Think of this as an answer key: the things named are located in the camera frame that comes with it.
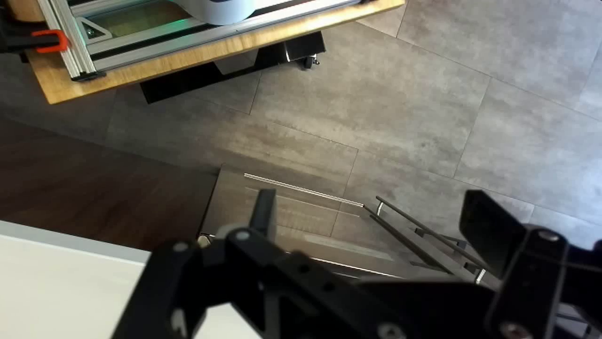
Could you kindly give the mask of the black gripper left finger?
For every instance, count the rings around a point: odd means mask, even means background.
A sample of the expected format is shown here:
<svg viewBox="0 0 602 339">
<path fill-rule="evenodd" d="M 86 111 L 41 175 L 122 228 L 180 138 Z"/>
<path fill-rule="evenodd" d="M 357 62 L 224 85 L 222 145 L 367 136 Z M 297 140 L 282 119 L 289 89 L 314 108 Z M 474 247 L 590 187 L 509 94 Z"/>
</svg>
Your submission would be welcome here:
<svg viewBox="0 0 602 339">
<path fill-rule="evenodd" d="M 272 243 L 276 192 L 263 189 L 250 222 L 205 247 L 154 251 L 111 339 L 193 339 L 207 311 L 233 307 L 261 339 L 402 339 L 400 319 L 303 253 Z"/>
</svg>

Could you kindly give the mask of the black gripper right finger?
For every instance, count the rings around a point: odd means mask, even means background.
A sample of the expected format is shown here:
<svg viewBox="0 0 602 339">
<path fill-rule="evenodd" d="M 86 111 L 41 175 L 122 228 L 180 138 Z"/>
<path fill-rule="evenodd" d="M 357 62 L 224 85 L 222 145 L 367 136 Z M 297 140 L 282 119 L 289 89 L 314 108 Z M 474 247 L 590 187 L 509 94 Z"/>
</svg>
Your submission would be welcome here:
<svg viewBox="0 0 602 339">
<path fill-rule="evenodd" d="M 525 226 L 483 190 L 466 190 L 459 230 L 500 279 L 485 315 L 494 339 L 577 339 L 557 326 L 562 305 L 602 326 L 602 251 L 543 226 Z"/>
</svg>

